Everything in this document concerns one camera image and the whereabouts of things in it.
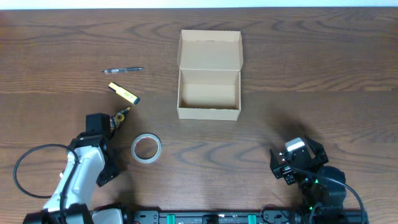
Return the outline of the yellow highlighter marker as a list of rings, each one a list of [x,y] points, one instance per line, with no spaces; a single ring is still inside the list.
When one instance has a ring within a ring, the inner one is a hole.
[[[123,88],[122,86],[118,85],[115,82],[111,82],[108,85],[108,88],[134,105],[138,104],[138,102],[140,101],[140,98],[138,96],[126,90],[125,88]]]

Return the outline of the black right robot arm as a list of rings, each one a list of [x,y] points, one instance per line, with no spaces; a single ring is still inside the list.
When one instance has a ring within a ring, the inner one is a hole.
[[[331,223],[344,220],[345,173],[326,166],[322,144],[304,135],[285,143],[285,151],[270,152],[270,168],[276,179],[297,184],[303,204],[292,215],[294,223]]]

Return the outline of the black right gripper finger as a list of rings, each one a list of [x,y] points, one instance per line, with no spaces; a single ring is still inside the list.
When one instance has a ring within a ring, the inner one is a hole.
[[[279,170],[280,164],[279,164],[275,154],[273,153],[272,149],[270,150],[270,154],[271,154],[271,161],[270,161],[271,170]]]
[[[314,141],[307,135],[304,135],[304,139],[306,140],[309,148],[312,150],[317,159],[326,160],[326,152],[322,144]]]

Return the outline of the clear adhesive tape roll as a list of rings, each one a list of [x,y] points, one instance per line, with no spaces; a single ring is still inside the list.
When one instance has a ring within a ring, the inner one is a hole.
[[[160,157],[161,152],[161,140],[152,133],[138,135],[131,144],[132,157],[141,164],[155,162]]]

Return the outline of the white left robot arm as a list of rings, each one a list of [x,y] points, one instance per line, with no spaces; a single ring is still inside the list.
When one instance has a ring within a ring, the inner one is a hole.
[[[132,223],[127,207],[121,203],[89,210],[95,186],[101,187],[119,174],[108,154],[109,134],[81,133],[67,150],[67,166],[55,192],[39,212],[29,213],[24,223]]]

